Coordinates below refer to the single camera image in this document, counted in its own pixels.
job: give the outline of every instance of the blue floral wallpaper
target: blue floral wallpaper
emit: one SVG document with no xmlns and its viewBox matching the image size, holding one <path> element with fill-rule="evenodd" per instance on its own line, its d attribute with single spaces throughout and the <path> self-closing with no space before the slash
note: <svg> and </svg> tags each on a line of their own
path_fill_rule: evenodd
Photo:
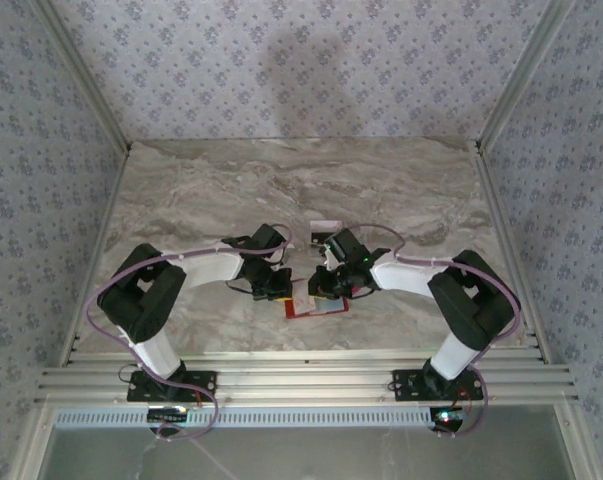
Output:
<svg viewBox="0 0 603 480">
<path fill-rule="evenodd" d="M 54 0 L 129 139 L 478 138 L 546 0 Z"/>
<path fill-rule="evenodd" d="M 58 361 L 120 155 L 27 2 L 0 1 L 0 478 Z"/>
<path fill-rule="evenodd" d="M 578 0 L 490 152 L 603 460 L 603 0 Z"/>
</svg>

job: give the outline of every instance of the glass panel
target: glass panel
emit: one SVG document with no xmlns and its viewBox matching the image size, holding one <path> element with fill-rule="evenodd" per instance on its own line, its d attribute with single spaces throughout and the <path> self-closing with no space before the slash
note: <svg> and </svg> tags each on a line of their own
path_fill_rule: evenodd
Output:
<svg viewBox="0 0 603 480">
<path fill-rule="evenodd" d="M 468 437 L 427 429 L 217 429 L 201 444 L 240 480 L 566 480 L 574 478 L 554 410 L 490 408 Z M 225 480 L 190 442 L 149 430 L 55 430 L 40 480 Z"/>
</svg>

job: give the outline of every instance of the black mounting plate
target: black mounting plate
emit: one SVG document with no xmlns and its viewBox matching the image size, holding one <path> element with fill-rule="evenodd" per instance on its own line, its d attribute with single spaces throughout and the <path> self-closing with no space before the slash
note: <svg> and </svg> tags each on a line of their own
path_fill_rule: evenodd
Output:
<svg viewBox="0 0 603 480">
<path fill-rule="evenodd" d="M 483 390 L 476 373 L 471 370 L 464 370 L 454 381 L 454 388 L 443 396 L 435 395 L 425 384 L 425 378 L 422 369 L 418 370 L 394 370 L 392 372 L 392 381 L 388 384 L 388 389 L 394 392 L 394 399 L 397 402 L 426 402 L 426 401 L 449 401 L 467 400 L 467 396 L 458 398 L 460 388 L 467 390 L 470 400 L 483 400 Z"/>
<path fill-rule="evenodd" d="M 213 394 L 217 390 L 217 372 L 187 371 L 183 373 L 179 383 L 195 385 L 205 388 Z M 205 395 L 200 395 L 202 403 L 212 403 Z M 165 402 L 165 392 L 159 385 L 143 370 L 132 373 L 130 386 L 128 387 L 128 402 Z M 179 389 L 173 398 L 169 400 L 174 403 L 197 403 L 197 395 L 192 390 Z"/>
</svg>

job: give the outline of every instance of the white vent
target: white vent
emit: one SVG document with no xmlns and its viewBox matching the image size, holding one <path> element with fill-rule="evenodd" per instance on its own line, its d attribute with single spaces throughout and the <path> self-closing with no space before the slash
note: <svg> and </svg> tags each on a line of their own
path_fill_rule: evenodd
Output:
<svg viewBox="0 0 603 480">
<path fill-rule="evenodd" d="M 57 428 L 148 427 L 147 409 L 62 409 Z M 188 427 L 203 427 L 209 409 L 188 412 Z M 429 408 L 420 407 L 305 407 L 231 408 L 219 414 L 216 428 L 410 427 L 432 425 Z"/>
</svg>

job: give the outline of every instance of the wire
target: wire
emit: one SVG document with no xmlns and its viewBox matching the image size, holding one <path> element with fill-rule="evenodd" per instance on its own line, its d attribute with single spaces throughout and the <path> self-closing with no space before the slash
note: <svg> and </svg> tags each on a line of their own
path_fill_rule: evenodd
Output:
<svg viewBox="0 0 603 480">
<path fill-rule="evenodd" d="M 472 411 L 472 396 L 465 387 L 459 387 L 459 389 L 457 390 L 457 395 L 459 395 L 460 393 L 463 394 L 463 396 L 468 400 L 468 409 L 465 411 L 465 414 L 468 415 Z"/>
<path fill-rule="evenodd" d="M 247 293 L 248 295 L 252 295 L 252 292 L 250 290 L 245 290 L 243 288 L 239 288 L 239 287 L 230 285 L 230 281 L 225 282 L 225 286 L 228 287 L 230 290 L 234 290 L 235 292 Z"/>
<path fill-rule="evenodd" d="M 509 337 L 521 325 L 521 309 L 519 308 L 519 305 L 518 305 L 516 299 L 514 298 L 514 295 L 512 294 L 512 292 L 503 283 L 501 283 L 499 280 L 494 278 L 492 275 L 485 273 L 483 270 L 479 270 L 478 268 L 472 267 L 470 265 L 466 265 L 464 263 L 458 263 L 458 262 L 454 262 L 454 261 L 450 261 L 450 260 L 438 260 L 438 259 L 427 260 L 427 259 L 420 259 L 420 258 L 405 258 L 405 257 L 400 257 L 400 256 L 397 256 L 396 258 L 401 263 L 405 263 L 406 265 L 414 265 L 417 267 L 432 266 L 432 267 L 458 268 L 461 271 L 476 275 L 477 277 L 492 284 L 508 300 L 508 302 L 510 303 L 510 306 L 512 307 L 512 311 L 514 312 L 514 322 L 512 323 L 512 326 L 508 330 L 506 330 L 504 333 L 497 335 L 496 338 L 487 347 L 485 347 L 485 349 L 482 352 L 480 352 L 476 357 L 474 357 L 474 359 L 472 360 L 471 363 L 478 362 L 481 358 L 483 358 L 483 356 L 490 349 L 490 347 L 492 346 L 493 343 L 496 343 L 500 340 L 503 340 L 506 337 Z"/>
<path fill-rule="evenodd" d="M 115 335 L 112 335 L 111 333 L 107 332 L 105 329 L 99 327 L 96 323 L 94 323 L 94 320 L 92 319 L 92 316 L 90 315 L 90 311 L 89 311 L 90 306 L 94 302 L 96 302 L 99 295 L 101 295 L 103 292 L 108 290 L 110 287 L 112 287 L 114 284 L 116 284 L 119 280 L 127 277 L 131 273 L 136 272 L 137 270 L 140 270 L 145 267 L 149 267 L 150 265 L 154 265 L 155 263 L 159 263 L 159 262 L 163 262 L 163 261 L 170 261 L 170 260 L 173 260 L 173 261 L 174 260 L 184 260 L 186 258 L 193 258 L 193 257 L 201 256 L 201 255 L 212 255 L 212 254 L 218 254 L 218 253 L 246 253 L 246 254 L 252 254 L 252 255 L 266 255 L 266 254 L 274 253 L 278 250 L 284 249 L 285 247 L 290 245 L 290 243 L 292 242 L 292 230 L 290 230 L 290 228 L 287 227 L 286 225 L 282 225 L 279 223 L 272 224 L 271 226 L 272 227 L 281 227 L 288 232 L 288 238 L 285 240 L 285 242 L 283 242 L 281 245 L 279 245 L 277 247 L 268 248 L 265 250 L 248 250 L 245 248 L 232 248 L 232 247 L 205 248 L 205 249 L 200 249 L 200 250 L 190 250 L 190 251 L 180 253 L 180 254 L 179 253 L 171 253 L 171 254 L 167 254 L 167 255 L 161 255 L 159 257 L 149 258 L 147 260 L 143 260 L 142 262 L 137 263 L 136 265 L 132 265 L 131 267 L 128 267 L 128 268 L 122 270 L 121 272 L 117 273 L 116 275 L 114 275 L 105 284 L 103 284 L 99 288 L 97 288 L 83 304 L 82 314 L 85 317 L 88 324 L 92 328 L 94 328 L 97 332 L 99 332 L 101 335 L 103 335 L 104 337 L 109 338 L 113 342 L 115 342 L 115 343 L 119 344 L 120 346 L 122 346 L 123 348 L 125 348 L 130 353 L 130 355 L 132 355 L 132 357 L 136 360 L 137 364 L 143 369 L 143 371 L 145 371 L 153 380 L 155 380 L 156 382 L 162 383 L 164 385 L 167 385 L 169 387 L 183 388 L 186 390 L 191 390 L 195 393 L 198 392 L 201 395 L 205 395 L 212 401 L 212 404 L 214 406 L 214 414 L 212 415 L 212 418 L 210 419 L 210 422 L 208 423 L 208 425 L 206 425 L 203 429 L 201 429 L 197 432 L 190 433 L 187 435 L 182 435 L 179 437 L 165 437 L 165 436 L 161 435 L 161 433 L 160 433 L 161 427 L 159 427 L 159 429 L 157 429 L 157 439 L 171 442 L 174 440 L 190 440 L 190 439 L 198 438 L 202 435 L 205 435 L 210 430 L 212 430 L 212 427 L 214 426 L 217 419 L 219 418 L 219 402 L 217 401 L 214 394 L 205 388 L 201 388 L 196 385 L 190 385 L 190 384 L 186 384 L 186 383 L 173 382 L 171 380 L 167 380 L 167 379 L 162 378 L 159 375 L 157 375 L 150 367 L 148 367 L 148 365 L 145 363 L 145 361 L 134 351 L 134 349 L 130 345 L 128 345 L 128 342 L 126 342 L 125 340 L 123 340 Z"/>
<path fill-rule="evenodd" d="M 364 297 L 369 297 L 370 295 L 372 295 L 374 292 L 376 292 L 376 290 L 372 290 L 370 289 L 369 292 L 364 293 L 363 295 L 357 295 L 356 297 L 352 297 L 350 300 L 358 300 L 359 298 L 364 298 Z"/>
<path fill-rule="evenodd" d="M 476 374 L 477 378 L 479 379 L 479 383 L 481 383 L 481 392 L 483 393 L 483 408 L 479 412 L 479 416 L 477 417 L 476 421 L 469 428 L 466 428 L 465 430 L 462 430 L 460 432 L 453 432 L 443 426 L 437 425 L 438 428 L 443 430 L 443 432 L 438 432 L 439 436 L 442 436 L 445 433 L 446 434 L 445 436 L 448 438 L 464 437 L 466 435 L 471 434 L 475 430 L 477 430 L 485 421 L 485 417 L 488 413 L 488 401 L 489 401 L 488 400 L 488 387 L 485 383 L 485 378 L 483 378 L 483 375 L 481 374 L 481 372 L 477 368 L 475 368 L 474 365 L 468 365 L 467 369 L 474 372 Z"/>
<path fill-rule="evenodd" d="M 283 265 L 283 259 L 285 256 L 285 247 L 283 248 L 283 251 L 281 252 L 281 260 L 279 260 L 278 262 L 270 262 L 269 260 L 265 260 L 265 263 L 269 263 L 270 265 Z"/>
<path fill-rule="evenodd" d="M 121 378 L 121 373 L 123 373 L 123 369 L 126 368 L 126 367 L 135 367 L 135 368 L 137 368 L 137 364 L 136 363 L 126 363 L 117 372 L 117 377 L 119 377 L 119 380 L 121 380 L 123 383 L 127 383 L 128 385 L 130 385 L 132 383 L 132 378 L 130 378 L 130 380 L 125 380 L 125 379 Z"/>
</svg>

